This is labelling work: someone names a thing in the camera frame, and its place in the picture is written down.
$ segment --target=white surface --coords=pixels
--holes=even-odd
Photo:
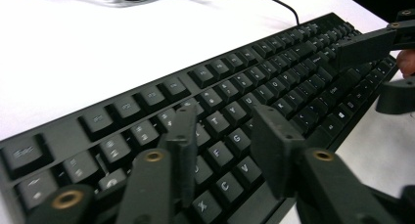
[[[362,32],[386,25],[350,0],[282,1],[300,22],[335,12]],[[0,20],[0,140],[295,25],[268,0],[0,0]],[[339,154],[397,196],[415,184],[413,123],[372,111]]]

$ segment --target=black keyboard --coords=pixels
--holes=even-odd
[[[65,185],[96,189],[112,223],[131,161],[157,145],[175,111],[196,106],[196,197],[175,223],[275,223],[275,200],[250,155],[256,105],[278,110],[308,145],[335,150],[396,72],[388,57],[339,73],[341,39],[360,34],[322,16],[154,80],[0,142],[0,185],[15,223]]]

